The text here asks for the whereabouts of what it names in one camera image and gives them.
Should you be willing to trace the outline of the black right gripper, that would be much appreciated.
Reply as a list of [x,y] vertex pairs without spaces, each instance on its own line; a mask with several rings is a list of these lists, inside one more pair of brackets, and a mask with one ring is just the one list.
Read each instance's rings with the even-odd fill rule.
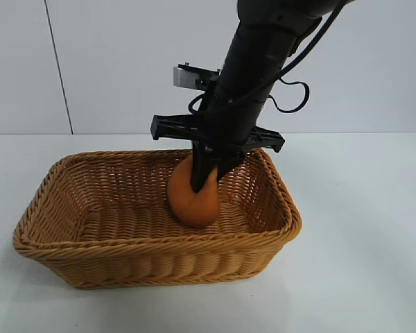
[[263,101],[244,106],[207,107],[206,93],[188,104],[188,114],[155,115],[150,132],[154,140],[160,138],[192,140],[190,184],[194,192],[205,185],[209,174],[217,168],[217,181],[245,160],[243,151],[271,148],[280,152],[285,139],[277,132],[257,126]]

